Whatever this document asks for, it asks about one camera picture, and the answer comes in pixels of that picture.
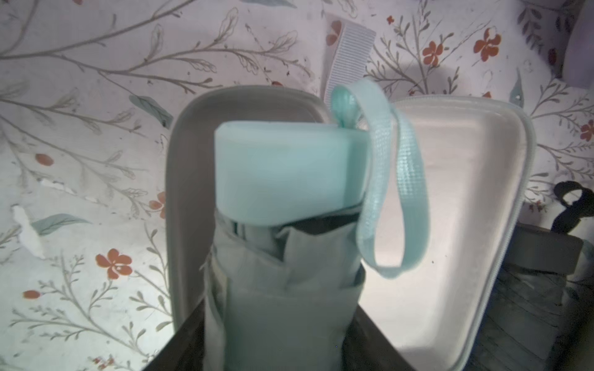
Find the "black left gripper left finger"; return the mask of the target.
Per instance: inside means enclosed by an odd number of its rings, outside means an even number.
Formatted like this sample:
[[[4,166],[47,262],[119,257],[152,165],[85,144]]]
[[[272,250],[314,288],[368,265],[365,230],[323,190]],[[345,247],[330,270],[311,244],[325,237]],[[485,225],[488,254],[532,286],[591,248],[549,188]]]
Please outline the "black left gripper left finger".
[[[201,301],[171,340],[143,371],[204,370],[204,310]]]

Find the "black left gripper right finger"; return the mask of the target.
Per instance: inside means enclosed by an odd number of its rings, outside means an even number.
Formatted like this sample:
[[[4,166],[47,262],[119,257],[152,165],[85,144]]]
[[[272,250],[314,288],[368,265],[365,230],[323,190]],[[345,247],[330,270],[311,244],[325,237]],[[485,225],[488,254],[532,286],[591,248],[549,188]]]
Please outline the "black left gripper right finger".
[[[358,306],[342,348],[346,371],[413,371],[380,329]]]

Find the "mint green zippered umbrella case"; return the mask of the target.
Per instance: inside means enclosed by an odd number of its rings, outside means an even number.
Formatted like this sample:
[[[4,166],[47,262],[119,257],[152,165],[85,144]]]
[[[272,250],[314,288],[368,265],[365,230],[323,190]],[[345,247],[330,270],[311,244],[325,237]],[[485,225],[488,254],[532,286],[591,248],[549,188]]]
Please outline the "mint green zippered umbrella case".
[[[480,97],[391,103],[413,127],[430,230],[420,263],[397,278],[367,269],[358,306],[417,370],[461,370],[513,234],[535,134],[521,108]],[[166,165],[166,235],[176,331],[205,301],[215,231],[215,131],[225,122],[335,125],[331,105],[286,87],[203,94],[180,114]]]

